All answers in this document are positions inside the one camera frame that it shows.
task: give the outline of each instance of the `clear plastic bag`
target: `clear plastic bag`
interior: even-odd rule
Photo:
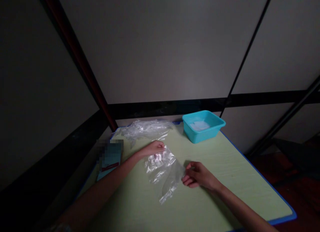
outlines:
[[[147,138],[164,140],[173,128],[173,123],[167,120],[134,121],[130,126],[121,128],[121,135],[126,137],[133,147],[137,139]]]
[[[185,173],[185,168],[165,146],[165,151],[145,158],[150,183],[155,185],[155,191],[160,204],[172,197]]]

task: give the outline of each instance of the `blue plastic basin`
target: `blue plastic basin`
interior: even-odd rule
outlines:
[[[182,116],[184,132],[189,140],[196,144],[201,141],[216,137],[219,130],[226,125],[226,122],[208,110],[189,113]],[[191,127],[194,122],[206,122],[210,128],[196,131]]]

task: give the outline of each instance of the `gray wall panel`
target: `gray wall panel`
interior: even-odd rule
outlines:
[[[320,75],[320,0],[271,0],[233,93],[307,89]]]
[[[261,139],[293,103],[226,108],[221,131],[242,152],[247,153]]]
[[[39,0],[1,0],[1,187],[97,110]]]
[[[226,97],[266,0],[60,0],[108,103]]]
[[[320,132],[320,103],[304,105],[275,138],[304,143]]]

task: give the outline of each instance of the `person's right hand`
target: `person's right hand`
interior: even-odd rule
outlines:
[[[201,185],[212,192],[223,187],[222,183],[200,162],[190,162],[187,165],[186,175],[182,178],[182,182],[189,188]]]

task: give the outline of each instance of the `table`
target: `table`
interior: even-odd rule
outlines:
[[[124,139],[123,159],[150,142],[137,140],[131,149]],[[183,123],[171,130],[164,143],[181,164],[201,161],[226,187],[260,216],[275,225],[295,219],[292,207],[273,189],[235,146],[219,132],[215,138],[193,144]],[[80,194],[94,184],[98,166]],[[89,231],[233,231],[242,226],[217,198],[202,188],[179,184],[173,197],[160,205],[154,185],[140,161],[89,226]]]

